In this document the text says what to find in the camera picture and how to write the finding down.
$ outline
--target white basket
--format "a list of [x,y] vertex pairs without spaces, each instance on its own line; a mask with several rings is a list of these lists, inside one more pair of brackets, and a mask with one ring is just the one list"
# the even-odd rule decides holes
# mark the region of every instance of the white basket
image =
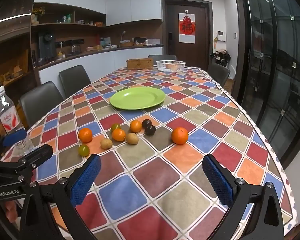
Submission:
[[178,60],[159,60],[157,61],[158,70],[164,72],[181,72],[185,69],[185,62]]

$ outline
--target white bottle cap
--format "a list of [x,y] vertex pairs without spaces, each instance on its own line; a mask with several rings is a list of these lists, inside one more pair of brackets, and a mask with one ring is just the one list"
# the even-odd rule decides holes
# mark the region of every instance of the white bottle cap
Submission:
[[0,87],[0,94],[1,94],[2,92],[4,92],[4,86],[1,86],[1,87]]

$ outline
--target chair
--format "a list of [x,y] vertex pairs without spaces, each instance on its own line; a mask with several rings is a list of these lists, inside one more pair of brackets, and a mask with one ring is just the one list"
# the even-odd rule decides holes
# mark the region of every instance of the chair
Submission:
[[220,84],[220,86],[224,86],[229,75],[230,70],[217,64],[217,63],[211,63],[208,67],[207,73]]
[[153,65],[156,66],[157,65],[157,61],[159,60],[177,60],[177,56],[176,55],[149,55],[148,58],[152,58],[153,59]]
[[62,101],[63,98],[52,81],[30,90],[20,98],[20,104],[29,127],[32,127]]
[[77,65],[59,72],[59,78],[66,98],[91,84],[90,78],[82,65]]

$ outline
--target brown door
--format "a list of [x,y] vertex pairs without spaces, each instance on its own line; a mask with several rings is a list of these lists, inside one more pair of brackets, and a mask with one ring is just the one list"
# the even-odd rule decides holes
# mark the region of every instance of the brown door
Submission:
[[[166,6],[167,54],[176,55],[178,60],[186,62],[186,66],[207,70],[209,60],[208,8],[187,1],[170,1],[169,3],[173,4]],[[185,43],[179,40],[179,13],[185,14],[186,10],[188,14],[195,16],[195,43]]]

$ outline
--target small orange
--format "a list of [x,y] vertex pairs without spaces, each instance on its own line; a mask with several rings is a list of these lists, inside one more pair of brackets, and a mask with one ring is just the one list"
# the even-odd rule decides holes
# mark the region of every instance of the small orange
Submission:
[[175,144],[185,144],[188,138],[188,131],[183,127],[177,127],[171,133],[171,139]]
[[79,140],[83,143],[92,141],[92,131],[89,128],[82,128],[78,134]]
[[130,124],[131,132],[140,132],[142,128],[142,123],[138,120],[133,120]]
[[112,138],[118,142],[122,142],[126,138],[126,133],[120,128],[114,129],[112,132]]

